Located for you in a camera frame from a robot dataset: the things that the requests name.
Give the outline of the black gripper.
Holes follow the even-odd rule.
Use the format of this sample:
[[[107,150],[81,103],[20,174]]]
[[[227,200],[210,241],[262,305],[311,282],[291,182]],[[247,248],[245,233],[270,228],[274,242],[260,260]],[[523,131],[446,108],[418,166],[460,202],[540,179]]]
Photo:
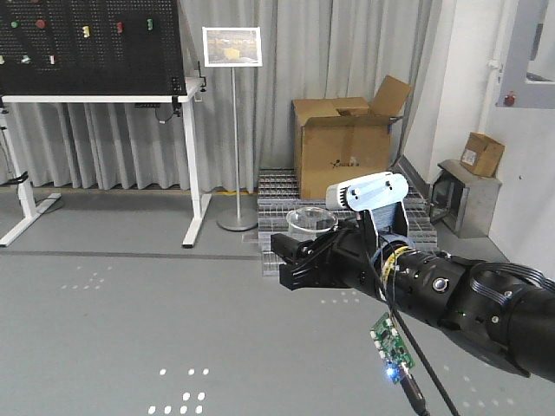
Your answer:
[[[286,262],[279,265],[279,282],[285,288],[352,288],[380,300],[378,274],[371,263],[375,248],[375,234],[359,229],[303,241],[283,233],[271,236],[271,251]]]

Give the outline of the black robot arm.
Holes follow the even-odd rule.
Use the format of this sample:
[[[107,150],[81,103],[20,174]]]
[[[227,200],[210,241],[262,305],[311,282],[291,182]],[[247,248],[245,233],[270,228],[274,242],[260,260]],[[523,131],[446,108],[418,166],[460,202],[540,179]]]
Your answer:
[[[356,289],[437,328],[492,367],[554,379],[554,282],[515,263],[424,252],[348,226],[314,240],[271,236],[287,289]]]

